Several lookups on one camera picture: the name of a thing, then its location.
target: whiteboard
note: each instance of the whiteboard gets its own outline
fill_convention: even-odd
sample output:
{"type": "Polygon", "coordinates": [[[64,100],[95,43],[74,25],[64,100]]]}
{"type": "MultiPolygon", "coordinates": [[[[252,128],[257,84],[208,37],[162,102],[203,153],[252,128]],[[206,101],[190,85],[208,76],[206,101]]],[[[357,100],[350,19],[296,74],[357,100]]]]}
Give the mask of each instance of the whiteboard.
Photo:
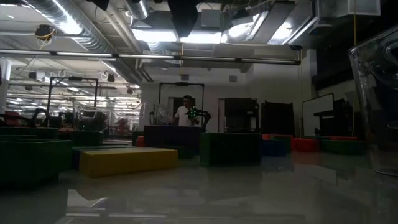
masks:
{"type": "Polygon", "coordinates": [[[303,102],[304,136],[315,136],[315,128],[320,129],[319,117],[314,113],[333,110],[333,94],[303,102]]]}

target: man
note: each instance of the man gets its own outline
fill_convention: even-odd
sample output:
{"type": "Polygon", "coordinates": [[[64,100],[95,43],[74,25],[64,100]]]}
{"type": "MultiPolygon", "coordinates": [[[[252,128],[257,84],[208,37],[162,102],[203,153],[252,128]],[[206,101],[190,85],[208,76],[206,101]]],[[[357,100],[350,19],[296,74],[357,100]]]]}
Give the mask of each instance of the man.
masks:
{"type": "Polygon", "coordinates": [[[194,126],[195,124],[199,124],[199,120],[195,118],[188,118],[188,113],[189,108],[192,108],[193,106],[193,98],[191,96],[184,96],[184,105],[180,106],[174,116],[174,121],[178,119],[178,125],[181,127],[190,127],[194,126]]]}

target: glossy floor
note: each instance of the glossy floor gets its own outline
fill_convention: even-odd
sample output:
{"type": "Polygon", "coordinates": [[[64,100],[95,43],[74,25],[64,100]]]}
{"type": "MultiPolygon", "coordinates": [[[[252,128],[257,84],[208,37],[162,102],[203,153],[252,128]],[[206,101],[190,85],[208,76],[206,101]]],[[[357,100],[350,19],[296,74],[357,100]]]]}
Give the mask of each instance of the glossy floor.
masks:
{"type": "Polygon", "coordinates": [[[0,223],[398,223],[398,180],[366,156],[292,154],[261,166],[178,169],[1,192],[0,223]]]}

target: yellow foam block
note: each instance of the yellow foam block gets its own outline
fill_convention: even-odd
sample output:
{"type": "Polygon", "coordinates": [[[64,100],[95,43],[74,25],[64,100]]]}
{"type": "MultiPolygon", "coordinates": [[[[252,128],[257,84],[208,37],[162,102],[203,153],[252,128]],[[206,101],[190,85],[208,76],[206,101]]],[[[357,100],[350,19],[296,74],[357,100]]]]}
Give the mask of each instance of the yellow foam block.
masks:
{"type": "Polygon", "coordinates": [[[87,177],[127,174],[177,166],[178,151],[171,149],[134,148],[89,151],[80,154],[80,173],[87,177]]]}

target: clear plastic container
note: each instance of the clear plastic container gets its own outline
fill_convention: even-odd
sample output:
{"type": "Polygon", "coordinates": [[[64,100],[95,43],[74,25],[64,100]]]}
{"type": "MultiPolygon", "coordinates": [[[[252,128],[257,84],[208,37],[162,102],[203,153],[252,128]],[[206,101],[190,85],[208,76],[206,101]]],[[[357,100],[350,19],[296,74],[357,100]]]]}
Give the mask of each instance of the clear plastic container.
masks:
{"type": "Polygon", "coordinates": [[[398,27],[349,51],[376,172],[398,176],[398,27]]]}

